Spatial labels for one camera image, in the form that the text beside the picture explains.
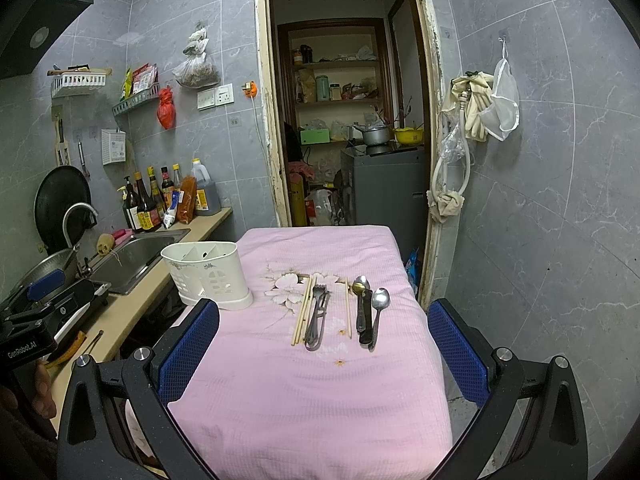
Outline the large vinegar jug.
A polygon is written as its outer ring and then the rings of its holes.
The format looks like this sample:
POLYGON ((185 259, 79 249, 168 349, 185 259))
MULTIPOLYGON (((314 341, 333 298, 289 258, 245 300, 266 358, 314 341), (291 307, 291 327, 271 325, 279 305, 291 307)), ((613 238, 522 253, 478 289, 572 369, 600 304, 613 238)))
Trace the large vinegar jug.
POLYGON ((192 176, 196 180, 195 210, 201 216, 212 216, 221 210, 216 183, 198 158, 192 159, 192 176))

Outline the dark handled spoon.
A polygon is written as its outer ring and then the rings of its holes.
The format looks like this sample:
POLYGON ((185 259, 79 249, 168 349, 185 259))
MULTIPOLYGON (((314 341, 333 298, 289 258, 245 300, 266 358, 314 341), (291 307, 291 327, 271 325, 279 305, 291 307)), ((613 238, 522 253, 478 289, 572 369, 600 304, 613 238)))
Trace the dark handled spoon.
POLYGON ((367 348, 367 349, 369 349, 369 344, 372 339, 371 299, 372 299, 372 289, 368 281, 367 288, 362 295, 363 313, 364 313, 364 320, 366 321, 366 328, 361 334, 358 334, 360 344, 363 346, 363 348, 367 348))

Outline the red plastic bag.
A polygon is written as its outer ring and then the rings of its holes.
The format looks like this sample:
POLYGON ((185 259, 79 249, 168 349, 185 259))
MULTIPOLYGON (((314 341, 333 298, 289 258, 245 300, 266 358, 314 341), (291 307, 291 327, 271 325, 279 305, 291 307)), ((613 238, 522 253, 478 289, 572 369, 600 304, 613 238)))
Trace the red plastic bag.
POLYGON ((172 95, 172 90, 169 86, 161 88, 160 92, 158 92, 156 118, 165 130, 175 127, 176 109, 174 96, 172 95))

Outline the wooden chopstick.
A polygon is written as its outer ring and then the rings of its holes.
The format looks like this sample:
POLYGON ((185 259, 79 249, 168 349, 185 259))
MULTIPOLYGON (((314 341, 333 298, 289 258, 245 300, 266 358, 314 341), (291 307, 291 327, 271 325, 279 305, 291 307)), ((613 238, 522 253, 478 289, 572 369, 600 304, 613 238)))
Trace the wooden chopstick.
POLYGON ((303 293, 303 299, 298 309, 296 324, 295 324, 292 339, 291 339, 292 346, 296 346, 296 344, 298 344, 300 341, 300 333, 302 332, 302 326, 305 321, 308 301, 311 295, 312 283, 314 282, 314 279, 312 278, 311 275, 306 275, 305 278, 306 278, 306 281, 305 281, 305 290, 303 293))
POLYGON ((350 287, 349 282, 344 279, 344 293, 345 293, 345 313, 346 313, 346 333, 349 339, 352 339, 352 316, 350 315, 349 295, 350 287))
POLYGON ((317 277, 314 274, 308 276, 307 287, 305 295, 300 305, 298 312, 298 323, 296 328, 296 334, 294 344, 300 344, 304 341, 304 333, 308 324, 308 316, 312 303, 312 295, 314 294, 314 286, 316 286, 317 277))

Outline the blue white packet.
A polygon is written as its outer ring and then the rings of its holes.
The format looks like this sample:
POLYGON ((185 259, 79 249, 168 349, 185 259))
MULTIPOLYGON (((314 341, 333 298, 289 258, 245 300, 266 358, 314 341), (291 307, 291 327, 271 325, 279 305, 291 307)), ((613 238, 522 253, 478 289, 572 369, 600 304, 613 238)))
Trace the blue white packet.
POLYGON ((164 214, 163 225, 169 229, 177 220, 177 209, 180 203, 180 192, 173 190, 170 194, 169 205, 164 214))

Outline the grey cabinet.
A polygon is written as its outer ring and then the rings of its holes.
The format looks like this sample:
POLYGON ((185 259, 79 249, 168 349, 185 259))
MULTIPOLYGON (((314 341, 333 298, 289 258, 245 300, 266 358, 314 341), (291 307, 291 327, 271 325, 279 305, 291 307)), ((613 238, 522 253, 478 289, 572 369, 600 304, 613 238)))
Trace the grey cabinet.
POLYGON ((348 146, 341 152, 345 221, 387 226, 407 260, 426 230, 424 148, 348 146))

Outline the black range hood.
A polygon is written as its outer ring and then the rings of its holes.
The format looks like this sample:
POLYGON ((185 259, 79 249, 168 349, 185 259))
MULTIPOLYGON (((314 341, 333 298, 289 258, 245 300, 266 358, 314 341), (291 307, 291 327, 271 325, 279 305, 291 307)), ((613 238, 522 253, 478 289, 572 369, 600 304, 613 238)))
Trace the black range hood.
POLYGON ((93 0, 36 0, 1 53, 1 78, 28 75, 93 0))

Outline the steel peeler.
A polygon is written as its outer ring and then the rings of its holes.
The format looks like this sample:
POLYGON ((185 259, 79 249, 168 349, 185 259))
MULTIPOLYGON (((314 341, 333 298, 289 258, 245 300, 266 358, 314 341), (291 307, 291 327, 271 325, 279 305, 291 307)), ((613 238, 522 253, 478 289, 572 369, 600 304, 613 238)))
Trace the steel peeler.
POLYGON ((328 290, 326 290, 321 297, 322 301, 317 315, 318 334, 316 340, 314 341, 314 345, 312 346, 312 350, 314 351, 318 350, 322 344, 324 326, 326 325, 326 311, 328 310, 330 297, 331 293, 328 290))

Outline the grey wall shelf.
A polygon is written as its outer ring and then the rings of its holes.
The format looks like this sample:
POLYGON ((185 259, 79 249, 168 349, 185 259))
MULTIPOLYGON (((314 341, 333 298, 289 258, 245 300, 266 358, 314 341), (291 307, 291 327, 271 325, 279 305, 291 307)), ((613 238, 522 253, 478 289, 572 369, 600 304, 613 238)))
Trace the grey wall shelf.
POLYGON ((158 99, 160 94, 160 84, 154 82, 150 88, 141 90, 130 96, 128 99, 119 101, 112 107, 112 113, 115 117, 127 114, 130 110, 134 110, 146 103, 152 102, 158 99))

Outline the white plastic utensil holder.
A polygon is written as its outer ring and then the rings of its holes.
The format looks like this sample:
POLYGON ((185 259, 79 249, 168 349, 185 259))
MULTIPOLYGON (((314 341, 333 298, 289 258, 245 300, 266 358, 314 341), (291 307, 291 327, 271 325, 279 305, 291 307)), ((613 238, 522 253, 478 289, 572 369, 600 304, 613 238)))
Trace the white plastic utensil holder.
POLYGON ((209 299, 219 309, 239 311, 253 303, 238 245, 232 242, 181 242, 160 252, 184 304, 193 307, 209 299))

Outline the dark soy sauce bottle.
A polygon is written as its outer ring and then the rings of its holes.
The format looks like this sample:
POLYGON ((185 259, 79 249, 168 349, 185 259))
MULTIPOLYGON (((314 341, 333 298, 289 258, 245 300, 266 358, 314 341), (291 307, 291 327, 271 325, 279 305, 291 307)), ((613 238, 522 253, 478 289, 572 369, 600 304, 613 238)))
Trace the dark soy sauce bottle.
POLYGON ((142 174, 140 171, 134 173, 136 180, 137 192, 139 195, 139 203, 137 215, 144 232, 154 232, 160 228, 160 214, 156 208, 154 200, 146 192, 142 174))

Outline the white wall basket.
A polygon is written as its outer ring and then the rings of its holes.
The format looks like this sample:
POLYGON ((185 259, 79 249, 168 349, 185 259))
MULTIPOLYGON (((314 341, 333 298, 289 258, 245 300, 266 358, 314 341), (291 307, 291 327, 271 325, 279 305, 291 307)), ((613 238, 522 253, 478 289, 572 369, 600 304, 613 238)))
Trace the white wall basket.
POLYGON ((85 96, 100 90, 106 85, 108 76, 113 71, 110 68, 74 68, 73 70, 48 70, 51 77, 51 98, 61 99, 68 96, 85 96))

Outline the gold spoon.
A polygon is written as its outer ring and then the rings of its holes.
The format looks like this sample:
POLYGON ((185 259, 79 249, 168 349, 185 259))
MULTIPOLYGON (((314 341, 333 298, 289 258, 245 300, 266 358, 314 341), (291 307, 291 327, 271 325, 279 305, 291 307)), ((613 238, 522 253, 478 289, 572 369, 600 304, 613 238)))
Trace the gold spoon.
POLYGON ((357 276, 352 282, 352 293, 357 298, 357 316, 356 316, 356 330, 358 334, 361 334, 366 328, 366 321, 364 320, 362 295, 367 288, 368 281, 364 275, 357 276))

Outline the yellow bowl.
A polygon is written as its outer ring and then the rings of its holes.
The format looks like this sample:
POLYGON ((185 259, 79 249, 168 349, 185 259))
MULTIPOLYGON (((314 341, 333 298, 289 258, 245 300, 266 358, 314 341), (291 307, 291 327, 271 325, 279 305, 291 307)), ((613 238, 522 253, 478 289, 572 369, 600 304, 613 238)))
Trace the yellow bowl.
POLYGON ((396 128, 394 130, 396 141, 401 145, 415 146, 424 142, 424 130, 420 128, 396 128))

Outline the clear plastic bag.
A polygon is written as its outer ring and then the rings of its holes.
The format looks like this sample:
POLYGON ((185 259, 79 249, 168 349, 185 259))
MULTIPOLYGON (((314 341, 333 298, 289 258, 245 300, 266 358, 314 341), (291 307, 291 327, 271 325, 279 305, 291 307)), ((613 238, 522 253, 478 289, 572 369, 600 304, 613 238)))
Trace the clear plastic bag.
POLYGON ((480 122, 487 133, 503 142, 520 124, 520 92, 508 59, 506 40, 500 39, 501 58, 492 81, 490 104, 480 112, 480 122))

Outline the hanging cloth rags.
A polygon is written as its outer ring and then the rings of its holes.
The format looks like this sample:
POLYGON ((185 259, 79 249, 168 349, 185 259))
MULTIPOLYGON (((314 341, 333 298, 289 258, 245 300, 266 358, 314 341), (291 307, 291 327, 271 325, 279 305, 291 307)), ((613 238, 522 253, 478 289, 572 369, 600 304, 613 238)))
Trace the hanging cloth rags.
POLYGON ((451 118, 458 118, 460 99, 468 92, 464 104, 464 134, 469 140, 486 142, 488 131, 480 120, 480 113, 491 103, 494 76, 484 72, 472 72, 450 80, 449 89, 442 104, 442 112, 451 118))

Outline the steel spoon large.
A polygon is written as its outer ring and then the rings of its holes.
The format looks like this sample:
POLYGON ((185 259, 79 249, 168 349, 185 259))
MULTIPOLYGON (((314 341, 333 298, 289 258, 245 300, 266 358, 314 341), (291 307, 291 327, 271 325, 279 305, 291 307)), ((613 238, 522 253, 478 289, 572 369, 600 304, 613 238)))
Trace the steel spoon large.
POLYGON ((381 313, 390 305, 390 293, 384 287, 379 287, 372 292, 371 307, 375 310, 375 318, 372 326, 372 339, 369 350, 373 352, 378 342, 378 326, 380 325, 381 313))

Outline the aluminium pot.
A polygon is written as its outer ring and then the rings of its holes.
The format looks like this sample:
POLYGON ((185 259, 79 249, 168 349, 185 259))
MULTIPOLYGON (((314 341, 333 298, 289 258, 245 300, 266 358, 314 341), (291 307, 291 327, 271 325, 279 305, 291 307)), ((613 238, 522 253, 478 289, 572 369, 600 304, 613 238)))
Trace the aluminium pot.
POLYGON ((385 124, 374 125, 352 125, 357 131, 361 133, 362 140, 367 146, 378 146, 390 142, 392 138, 392 132, 385 124))

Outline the loofah sponge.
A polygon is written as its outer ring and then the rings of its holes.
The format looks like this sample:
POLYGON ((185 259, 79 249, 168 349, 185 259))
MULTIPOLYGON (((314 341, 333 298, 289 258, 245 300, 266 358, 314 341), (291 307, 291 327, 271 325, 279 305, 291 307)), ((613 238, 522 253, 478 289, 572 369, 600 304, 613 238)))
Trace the loofah sponge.
POLYGON ((110 233, 102 233, 96 241, 96 252, 102 257, 108 255, 114 247, 115 239, 110 233))

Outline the pink floral tablecloth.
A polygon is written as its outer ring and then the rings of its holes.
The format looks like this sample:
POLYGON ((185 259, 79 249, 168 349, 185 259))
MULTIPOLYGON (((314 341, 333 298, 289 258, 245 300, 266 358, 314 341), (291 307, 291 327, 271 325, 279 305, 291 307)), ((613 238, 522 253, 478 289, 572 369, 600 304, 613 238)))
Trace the pink floral tablecloth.
POLYGON ((223 479, 428 477, 452 445, 442 362, 390 229, 252 229, 238 253, 253 303, 221 313, 168 406, 201 458, 223 479), (310 274, 331 293, 316 351, 291 344, 310 274), (390 293, 373 352, 356 330, 359 275, 390 293))

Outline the orange wall plug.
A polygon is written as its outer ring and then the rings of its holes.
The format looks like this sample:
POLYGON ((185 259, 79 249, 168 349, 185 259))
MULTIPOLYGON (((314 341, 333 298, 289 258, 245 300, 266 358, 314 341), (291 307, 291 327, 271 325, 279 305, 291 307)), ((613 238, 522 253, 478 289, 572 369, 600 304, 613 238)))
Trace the orange wall plug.
POLYGON ((257 96, 257 86, 254 81, 247 81, 243 84, 243 92, 249 99, 254 99, 257 96))

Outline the white wall box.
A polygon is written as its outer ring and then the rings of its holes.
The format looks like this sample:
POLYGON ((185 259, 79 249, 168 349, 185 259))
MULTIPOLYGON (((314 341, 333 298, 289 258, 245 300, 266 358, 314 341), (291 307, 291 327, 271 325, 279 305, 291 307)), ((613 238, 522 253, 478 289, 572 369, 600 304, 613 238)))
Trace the white wall box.
POLYGON ((126 162, 127 136, 119 129, 101 130, 101 154, 104 166, 126 162))

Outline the stainless steel sink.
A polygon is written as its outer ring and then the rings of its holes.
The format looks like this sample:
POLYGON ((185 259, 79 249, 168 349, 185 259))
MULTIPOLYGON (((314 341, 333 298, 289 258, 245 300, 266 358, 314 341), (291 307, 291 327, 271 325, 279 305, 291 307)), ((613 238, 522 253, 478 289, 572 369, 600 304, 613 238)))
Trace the stainless steel sink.
POLYGON ((181 229, 130 235, 93 267, 90 280, 110 284, 111 294, 128 295, 160 261, 160 252, 189 233, 181 229))

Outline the black wok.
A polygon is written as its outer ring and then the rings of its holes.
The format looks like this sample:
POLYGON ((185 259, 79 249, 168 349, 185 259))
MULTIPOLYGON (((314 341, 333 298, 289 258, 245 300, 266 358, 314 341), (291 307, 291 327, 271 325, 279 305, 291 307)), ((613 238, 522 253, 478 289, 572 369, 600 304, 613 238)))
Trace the black wok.
POLYGON ((91 204, 91 193, 86 177, 76 167, 56 167, 40 183, 35 197, 34 218, 48 255, 68 247, 63 218, 66 211, 78 203, 91 204))

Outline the wall switch panel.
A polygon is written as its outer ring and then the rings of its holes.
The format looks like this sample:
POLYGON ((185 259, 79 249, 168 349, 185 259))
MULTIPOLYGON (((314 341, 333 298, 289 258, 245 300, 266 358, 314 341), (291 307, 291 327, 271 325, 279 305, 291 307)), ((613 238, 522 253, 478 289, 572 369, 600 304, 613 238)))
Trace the wall switch panel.
POLYGON ((201 90, 196 95, 198 110, 209 110, 217 106, 225 106, 234 102, 233 84, 220 84, 216 87, 201 90))

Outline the orange spice bag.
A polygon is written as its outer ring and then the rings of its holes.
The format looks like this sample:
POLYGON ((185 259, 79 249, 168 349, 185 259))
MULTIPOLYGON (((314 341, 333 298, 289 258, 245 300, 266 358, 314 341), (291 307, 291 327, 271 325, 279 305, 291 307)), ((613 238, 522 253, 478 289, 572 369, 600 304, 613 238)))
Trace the orange spice bag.
POLYGON ((193 176, 186 176, 180 186, 181 198, 177 207, 177 220, 189 224, 194 217, 196 191, 198 181, 193 176))

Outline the steel fork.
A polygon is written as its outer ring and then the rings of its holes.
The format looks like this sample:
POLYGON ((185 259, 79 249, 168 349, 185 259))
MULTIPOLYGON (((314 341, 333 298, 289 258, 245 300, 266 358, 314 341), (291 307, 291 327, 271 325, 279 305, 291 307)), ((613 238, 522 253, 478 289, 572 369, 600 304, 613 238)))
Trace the steel fork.
POLYGON ((314 285, 312 289, 311 317, 304 337, 304 345, 307 351, 314 351, 319 345, 318 319, 322 311, 324 296, 326 296, 326 286, 314 285))

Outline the hanging dried goods bag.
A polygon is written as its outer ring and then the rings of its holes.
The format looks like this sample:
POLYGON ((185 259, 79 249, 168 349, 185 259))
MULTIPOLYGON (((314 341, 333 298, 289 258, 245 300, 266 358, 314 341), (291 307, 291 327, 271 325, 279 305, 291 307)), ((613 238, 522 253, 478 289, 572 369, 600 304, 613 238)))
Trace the hanging dried goods bag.
POLYGON ((220 83, 217 67, 207 53, 208 43, 207 27, 198 22, 182 50, 184 60, 171 71, 179 86, 200 90, 220 83))

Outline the chrome faucet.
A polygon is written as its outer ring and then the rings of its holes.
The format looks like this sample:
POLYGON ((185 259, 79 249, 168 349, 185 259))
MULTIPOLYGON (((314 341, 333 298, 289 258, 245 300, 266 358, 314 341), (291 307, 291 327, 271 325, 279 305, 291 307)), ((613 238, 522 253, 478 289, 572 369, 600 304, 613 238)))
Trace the chrome faucet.
POLYGON ((79 202, 65 211, 62 230, 68 248, 77 248, 85 232, 96 226, 99 211, 91 204, 79 202))

